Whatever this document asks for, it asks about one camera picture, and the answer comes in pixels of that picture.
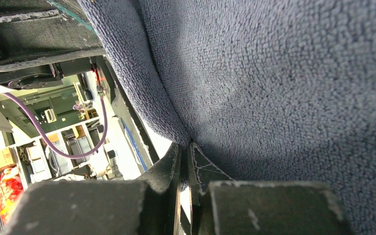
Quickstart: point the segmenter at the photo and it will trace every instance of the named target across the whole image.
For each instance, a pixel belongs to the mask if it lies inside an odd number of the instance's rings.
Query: wire
[[[35,126],[35,128],[37,129],[37,131],[40,134],[40,136],[43,138],[44,142],[48,145],[48,147],[51,150],[53,150],[58,155],[61,155],[63,157],[70,158],[70,159],[84,158],[84,157],[87,157],[89,155],[92,155],[95,151],[97,151],[103,145],[104,141],[106,140],[106,136],[107,136],[107,114],[106,114],[106,107],[104,106],[104,101],[103,101],[102,97],[100,97],[100,102],[101,102],[101,108],[102,108],[102,111],[103,111],[103,121],[104,121],[103,124],[104,124],[104,127],[103,127],[103,135],[102,135],[102,137],[100,139],[100,142],[92,150],[90,150],[87,153],[83,153],[83,154],[80,154],[80,155],[70,155],[70,154],[65,154],[65,153],[61,152],[60,150],[58,150],[57,147],[55,147],[51,143],[51,141],[48,139],[46,133],[41,128],[41,126],[38,123],[38,121],[35,119],[35,116],[33,115],[33,113],[28,109],[28,107],[26,105],[24,105],[24,103],[22,103],[22,101],[20,101],[18,98],[16,98],[11,93],[2,93],[2,95],[8,97],[12,101],[14,101],[16,104],[18,104],[18,106],[29,117],[29,119],[31,120],[32,124]]]

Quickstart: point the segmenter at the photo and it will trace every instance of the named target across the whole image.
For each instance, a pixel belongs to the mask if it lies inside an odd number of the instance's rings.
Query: red plastic bag
[[[17,167],[7,168],[0,174],[0,217],[4,224],[11,217],[15,203],[23,191]]]

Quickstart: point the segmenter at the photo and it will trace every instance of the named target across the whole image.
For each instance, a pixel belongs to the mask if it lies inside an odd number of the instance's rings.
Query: red bag
[[[24,191],[19,170],[7,168],[0,174],[0,217],[6,224],[15,208],[15,203]]]

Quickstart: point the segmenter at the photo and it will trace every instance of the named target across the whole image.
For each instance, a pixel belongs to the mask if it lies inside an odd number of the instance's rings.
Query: blue strip
[[[127,128],[126,124],[124,124],[123,119],[120,119],[120,120],[122,121],[122,124],[123,124],[123,126],[124,126],[124,130],[126,131],[127,136],[128,136],[129,139],[130,139],[130,143],[132,144],[133,149],[135,150],[136,155],[138,156],[139,162],[141,163],[141,165],[142,165],[142,167],[143,167],[143,170],[144,170],[144,171],[147,171],[148,168],[146,167],[146,164],[145,164],[145,162],[144,162],[143,159],[142,159],[142,154],[140,153],[140,151],[139,151],[139,149],[138,149],[138,146],[136,146],[135,139],[133,139],[132,134],[130,134],[130,130],[129,130],[129,128]]]
[[[67,8],[63,7],[61,4],[59,4],[58,2],[54,1],[54,0],[47,0],[47,2],[53,6],[55,6],[58,10],[60,10],[61,12],[63,12],[64,14],[68,15],[68,16],[71,16],[73,19],[75,19],[76,21],[78,21],[80,24],[82,24],[84,27],[86,27],[86,29],[90,30],[91,32],[93,33],[96,33],[96,31],[94,30],[94,28],[89,25],[87,22],[85,22],[83,19],[81,19],[78,15],[74,14],[72,11],[68,10]]]

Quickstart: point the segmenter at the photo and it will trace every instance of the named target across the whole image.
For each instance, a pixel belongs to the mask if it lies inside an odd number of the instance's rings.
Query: fabric
[[[82,0],[140,116],[242,180],[329,183],[376,234],[376,0]]]
[[[19,178],[18,168],[7,168],[0,174],[0,217],[8,223],[19,196],[24,188]]]

